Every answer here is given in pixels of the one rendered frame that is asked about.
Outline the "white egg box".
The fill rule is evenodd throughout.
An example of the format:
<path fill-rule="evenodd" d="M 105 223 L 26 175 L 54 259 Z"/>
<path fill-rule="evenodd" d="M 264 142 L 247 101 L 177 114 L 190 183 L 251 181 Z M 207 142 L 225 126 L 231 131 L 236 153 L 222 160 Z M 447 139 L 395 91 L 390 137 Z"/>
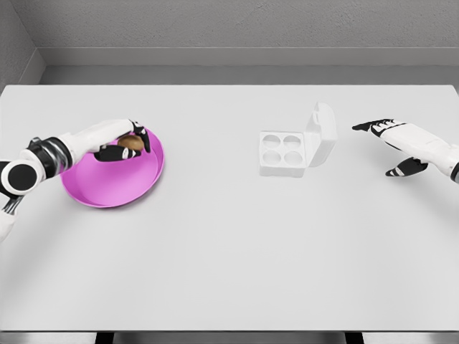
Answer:
<path fill-rule="evenodd" d="M 260 132 L 259 174 L 301 178 L 307 168 L 327 160 L 337 140 L 334 111 L 318 102 L 303 132 Z"/>

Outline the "pink round plate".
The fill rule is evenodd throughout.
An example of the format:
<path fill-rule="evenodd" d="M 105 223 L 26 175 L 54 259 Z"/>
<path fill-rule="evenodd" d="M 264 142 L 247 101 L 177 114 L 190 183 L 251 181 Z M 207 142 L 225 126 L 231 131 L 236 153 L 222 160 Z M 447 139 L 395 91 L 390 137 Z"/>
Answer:
<path fill-rule="evenodd" d="M 135 201 L 160 178 L 164 168 L 164 148 L 150 130 L 146 131 L 151 152 L 127 161 L 100 162 L 92 153 L 60 175 L 71 198 L 95 208 L 112 208 Z"/>

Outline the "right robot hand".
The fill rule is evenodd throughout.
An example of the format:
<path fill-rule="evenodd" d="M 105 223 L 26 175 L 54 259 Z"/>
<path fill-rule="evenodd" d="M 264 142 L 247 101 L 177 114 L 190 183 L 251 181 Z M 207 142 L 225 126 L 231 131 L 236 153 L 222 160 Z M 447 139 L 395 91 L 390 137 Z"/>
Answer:
<path fill-rule="evenodd" d="M 394 119 L 375 120 L 352 127 L 355 131 L 372 133 L 387 145 L 402 151 L 409 158 L 388 170 L 389 177 L 406 177 L 423 172 L 429 163 L 434 163 L 435 156 L 448 144 L 426 130 Z"/>

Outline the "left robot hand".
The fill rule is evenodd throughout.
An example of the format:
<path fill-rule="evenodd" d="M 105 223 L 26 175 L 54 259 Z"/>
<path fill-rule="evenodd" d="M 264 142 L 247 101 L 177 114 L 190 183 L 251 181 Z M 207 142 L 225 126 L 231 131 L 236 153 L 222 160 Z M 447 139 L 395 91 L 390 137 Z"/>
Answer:
<path fill-rule="evenodd" d="M 84 134 L 86 142 L 90 144 L 87 152 L 91 152 L 100 162 L 124 161 L 140 157 L 140 149 L 110 145 L 110 142 L 115 139 L 131 133 L 142 140 L 145 152 L 151 152 L 148 133 L 145 127 L 136 121 L 106 120 L 90 127 L 89 131 L 89 134 Z"/>

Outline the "brown egg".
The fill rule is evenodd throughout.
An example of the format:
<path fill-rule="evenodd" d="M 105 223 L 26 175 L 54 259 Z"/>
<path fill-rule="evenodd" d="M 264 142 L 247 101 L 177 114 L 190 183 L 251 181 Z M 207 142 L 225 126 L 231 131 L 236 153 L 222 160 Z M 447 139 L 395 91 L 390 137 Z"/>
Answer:
<path fill-rule="evenodd" d="M 143 140 L 138 135 L 124 135 L 118 139 L 117 145 L 133 151 L 142 151 L 145 147 Z"/>

